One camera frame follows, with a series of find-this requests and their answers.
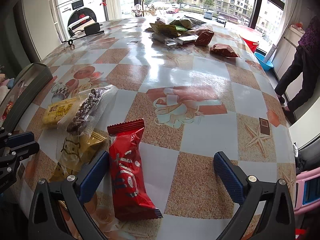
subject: pink plastic chair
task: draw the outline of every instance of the pink plastic chair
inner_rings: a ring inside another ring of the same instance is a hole
[[[320,206],[320,167],[297,175],[296,190],[295,215],[303,214]]]

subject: checkered tablecloth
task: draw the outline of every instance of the checkered tablecloth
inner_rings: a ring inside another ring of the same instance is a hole
[[[140,17],[104,22],[103,35],[80,39],[71,47],[63,44],[43,60],[54,78],[16,128],[32,131],[40,145],[40,152],[23,162],[24,175],[11,188],[24,213],[29,214],[37,181],[49,179],[57,163],[57,131],[41,129],[52,98],[61,88],[68,88],[63,91],[70,98],[106,84],[119,90],[96,128],[106,131],[108,125],[144,118],[144,180],[163,214],[158,220],[118,221],[106,176],[97,190],[94,212],[106,236],[215,239],[239,207],[214,174],[212,160],[218,151],[259,180],[284,178],[294,200],[295,164],[286,120],[265,72],[241,37],[214,25],[207,47],[168,47],[153,41],[144,31],[148,27],[148,20]],[[210,54],[216,43],[232,46],[240,58]],[[79,82],[66,86],[72,79]],[[257,224],[263,204],[248,232]]]

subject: silver screw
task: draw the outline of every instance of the silver screw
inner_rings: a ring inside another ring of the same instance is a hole
[[[279,183],[280,183],[281,185],[285,185],[285,184],[286,184],[286,182],[285,182],[284,179],[280,179],[280,180],[279,180]]]
[[[75,175],[69,175],[67,177],[67,181],[74,181],[76,179],[76,176]]]
[[[257,178],[255,177],[255,176],[249,176],[249,181],[251,181],[251,182],[256,182],[257,181]]]
[[[45,182],[45,179],[39,179],[39,180],[38,180],[38,184],[39,184],[39,185],[44,184],[44,182]]]

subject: black shoe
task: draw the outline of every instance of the black shoe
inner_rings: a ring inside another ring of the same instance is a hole
[[[284,102],[285,102],[285,100],[284,100],[283,97],[278,97],[278,100],[279,100],[279,102],[280,102],[281,105],[283,105]]]
[[[293,112],[285,110],[284,107],[282,108],[282,111],[284,112],[284,115],[289,121],[289,123],[294,124],[296,122],[296,118]]]

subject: person's leg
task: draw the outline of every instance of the person's leg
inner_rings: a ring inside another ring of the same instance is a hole
[[[302,51],[302,61],[302,89],[290,102],[288,102],[288,108],[291,112],[295,111],[298,107],[302,106],[305,102],[308,101],[309,98],[312,97],[320,72],[319,67],[304,49]]]
[[[302,53],[304,49],[301,46],[297,47],[297,51],[294,54],[294,60],[291,64],[291,66],[287,69],[287,71],[283,74],[281,79],[279,80],[278,85],[275,88],[275,92],[279,97],[281,97],[285,91],[287,90],[287,87],[290,85],[292,81],[294,81],[302,72],[303,68],[303,61],[302,61]]]

